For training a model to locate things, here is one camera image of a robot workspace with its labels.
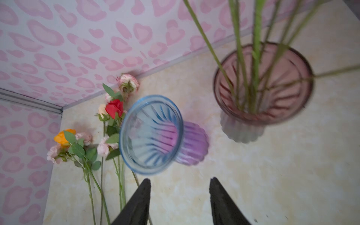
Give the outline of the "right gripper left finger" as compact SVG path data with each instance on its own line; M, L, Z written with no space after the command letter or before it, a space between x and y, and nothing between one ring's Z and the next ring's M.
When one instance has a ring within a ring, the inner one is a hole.
M151 199L151 181L142 181L111 225L147 225Z

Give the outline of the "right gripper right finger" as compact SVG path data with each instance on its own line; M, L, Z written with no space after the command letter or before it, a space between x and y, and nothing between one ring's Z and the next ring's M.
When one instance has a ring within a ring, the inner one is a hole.
M211 178L209 192L214 225L251 225L216 177Z

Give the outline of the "blue purple glass vase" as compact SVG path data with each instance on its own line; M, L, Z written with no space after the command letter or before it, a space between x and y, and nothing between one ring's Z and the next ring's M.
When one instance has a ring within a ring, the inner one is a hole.
M195 166L208 154L203 128L184 121L176 104L161 95L139 99L127 112L119 132L119 149L127 167L155 175L173 162Z

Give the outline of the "maroon grey glass vase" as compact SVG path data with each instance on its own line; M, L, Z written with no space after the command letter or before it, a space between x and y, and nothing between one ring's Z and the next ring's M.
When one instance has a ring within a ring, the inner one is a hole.
M239 93L240 102L245 101L243 75L236 75L236 51L228 54L221 63L229 81L226 81L220 69L215 73L213 91L222 110L222 131L237 143L255 142L263 135L267 126L277 125L297 116L310 100L314 89L314 74L305 57L293 48L288 49L277 61L270 78L264 78L277 48L276 43L270 42L262 55L259 67L261 81L258 85L257 99L252 102L255 113L249 113L248 106L244 106L242 111L239 110L229 88L231 84Z

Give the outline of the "dark blue rose stem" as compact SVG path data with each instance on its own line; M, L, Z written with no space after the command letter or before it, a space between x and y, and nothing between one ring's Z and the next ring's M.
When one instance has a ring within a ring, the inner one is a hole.
M292 82L288 82L288 83L284 83L284 84L278 84L278 85L275 85L275 86L272 86L272 87L263 88L263 89L260 90L260 92L266 92L266 91L270 91L270 90L273 90L273 89L276 89L276 88L287 88L287 87L291 87L291 86L293 86L295 84L298 84L298 83L307 82L307 81L313 81L313 80L319 79L319 78L338 76L338 75L341 75L341 74L344 74L344 73L349 73L349 72L356 71L356 70L359 70L359 69L360 69L360 65L356 64L356 65L353 65L353 66L348 66L348 67L345 67L345 68L336 69L336 70L328 71L328 72L318 74L318 75L315 75L315 76L311 76L309 78L301 78L299 80L295 80L295 81L292 81Z

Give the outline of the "large pink peony stem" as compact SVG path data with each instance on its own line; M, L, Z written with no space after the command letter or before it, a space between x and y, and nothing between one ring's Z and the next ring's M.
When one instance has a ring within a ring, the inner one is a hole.
M243 54L243 47L241 42L241 32L240 32L240 3L239 1L229 0L229 8L232 18L232 24L234 29L236 47L237 47L237 91L236 97L238 99L238 103L240 103L240 75L242 75L243 79L243 90L245 96L240 104L240 109L244 110L246 102L249 98L249 91L248 91L248 79L246 74L246 65L245 65L245 58Z

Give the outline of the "pink rose stem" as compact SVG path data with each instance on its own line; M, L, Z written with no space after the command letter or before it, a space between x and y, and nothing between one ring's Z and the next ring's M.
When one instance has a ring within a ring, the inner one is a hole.
M263 88L267 88L272 70L274 69L274 67L277 64L277 62L279 61L279 59L290 48L290 44L295 40L295 38L298 36L300 31L303 29L303 27L314 16L314 14L319 9L319 7L322 3L323 3L323 1L315 1L314 5L310 9L310 11L306 15L306 17L303 19L303 21L299 23L299 25L296 27L295 31L290 35L290 37L287 37L288 33L290 31L290 28L294 22L294 18L297 15L300 7L302 6L302 1L296 1L293 11L291 12L290 17L288 19L288 22L282 31L280 41L277 43L277 50L276 50L275 56L273 57L270 65L268 66L267 70L263 74L263 77L260 79L261 82L264 82ZM260 106L261 106L262 100L264 98L264 93L265 92L260 92L260 97L259 97L259 100L257 103L257 108L256 108L257 112L260 110Z

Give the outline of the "light blue rose stem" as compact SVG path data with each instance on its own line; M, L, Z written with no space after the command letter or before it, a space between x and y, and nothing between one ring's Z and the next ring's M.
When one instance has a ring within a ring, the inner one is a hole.
M259 65L260 65L260 48L261 48L261 29L262 29L262 11L265 1L255 1L255 14L253 26L253 50L252 50L252 70L251 70L251 85L250 85L250 101L249 111L256 112L257 89L259 85Z

